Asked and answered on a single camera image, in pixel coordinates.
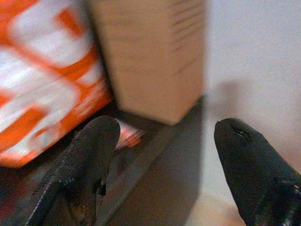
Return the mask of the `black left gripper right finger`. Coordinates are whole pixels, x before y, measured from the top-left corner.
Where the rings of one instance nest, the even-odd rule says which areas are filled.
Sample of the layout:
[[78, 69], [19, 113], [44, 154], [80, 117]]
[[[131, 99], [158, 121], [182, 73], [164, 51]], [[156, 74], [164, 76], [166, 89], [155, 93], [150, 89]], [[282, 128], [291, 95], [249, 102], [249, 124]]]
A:
[[216, 123], [214, 141], [247, 226], [301, 224], [301, 176], [260, 132], [240, 119], [227, 118]]

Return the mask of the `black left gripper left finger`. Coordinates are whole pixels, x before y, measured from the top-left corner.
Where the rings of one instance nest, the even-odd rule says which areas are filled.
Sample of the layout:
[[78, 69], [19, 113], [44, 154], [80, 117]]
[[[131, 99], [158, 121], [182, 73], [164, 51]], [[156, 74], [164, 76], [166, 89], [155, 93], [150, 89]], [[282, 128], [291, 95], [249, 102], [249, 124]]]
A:
[[106, 193], [106, 178], [119, 136], [120, 125], [110, 116], [97, 117], [79, 131], [32, 193], [23, 225], [42, 225], [62, 197], [69, 210], [70, 225], [92, 226], [97, 198]]

